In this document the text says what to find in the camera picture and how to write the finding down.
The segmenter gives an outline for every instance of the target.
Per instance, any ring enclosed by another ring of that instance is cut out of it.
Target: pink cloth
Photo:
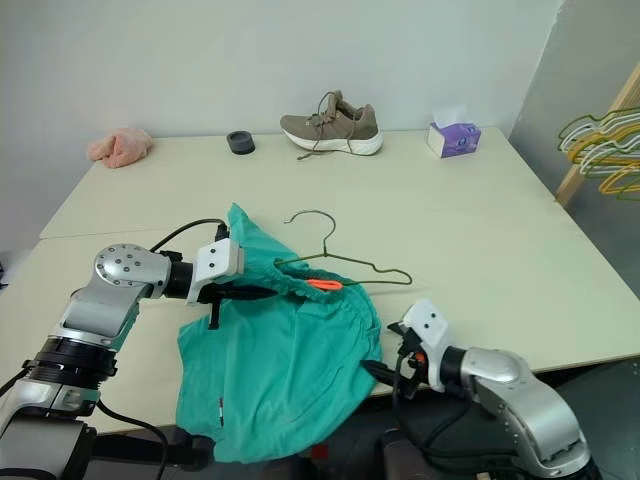
[[[147,155],[151,137],[137,128],[119,128],[102,140],[92,142],[87,148],[91,160],[102,160],[109,168],[120,168],[137,162]]]

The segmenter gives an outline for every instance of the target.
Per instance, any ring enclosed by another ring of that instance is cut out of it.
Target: teal cloth
[[[380,321],[361,286],[335,292],[310,286],[305,279],[346,279],[302,262],[276,267],[276,258],[297,255],[237,205],[228,216],[245,253],[236,284],[279,295],[223,301],[218,330],[207,330],[208,317],[180,329],[176,417],[187,432],[216,442],[217,461],[249,463],[300,452],[355,410],[375,383],[360,360],[380,359]]]

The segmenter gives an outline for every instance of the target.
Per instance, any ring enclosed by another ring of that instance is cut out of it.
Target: white shoe sole
[[[316,144],[315,140],[307,140],[306,138],[296,137],[291,135],[286,130],[282,130],[284,134],[296,145],[304,148],[305,150],[313,150],[313,146]],[[382,147],[382,132],[376,133],[374,137],[368,140],[351,140],[347,142],[346,138],[336,138],[333,140],[320,140],[316,145],[315,150],[319,152],[327,151],[340,151],[353,153],[355,155],[373,155]]]

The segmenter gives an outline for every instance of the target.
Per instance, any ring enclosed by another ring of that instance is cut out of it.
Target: table
[[[244,157],[228,153],[224,137],[176,138],[156,140],[147,159],[127,168],[94,165],[0,297],[0,378],[38,351],[68,295],[88,280],[98,250],[117,242],[148,247],[178,225],[224,215],[233,201],[303,255],[319,251],[328,221],[282,220],[322,209],[338,223],[330,251],[409,271],[409,287],[367,287],[385,324],[429,297],[459,346],[511,350],[535,370],[639,354],[638,299],[502,134],[482,135],[475,154],[444,160],[427,149],[424,132],[394,132],[373,157],[334,153],[298,162],[284,136],[260,135],[256,152]],[[214,228],[190,230],[171,247],[189,258]],[[371,277],[360,266],[315,265]],[[118,375],[103,386],[105,402],[173,423],[177,329],[206,311],[144,301],[118,355]],[[398,340],[381,334],[387,363]],[[123,428],[98,414],[91,423],[103,432]]]

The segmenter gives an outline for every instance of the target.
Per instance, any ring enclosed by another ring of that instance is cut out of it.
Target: tissue box
[[[441,158],[475,152],[480,129],[473,123],[454,123],[447,127],[431,124],[427,144]]]

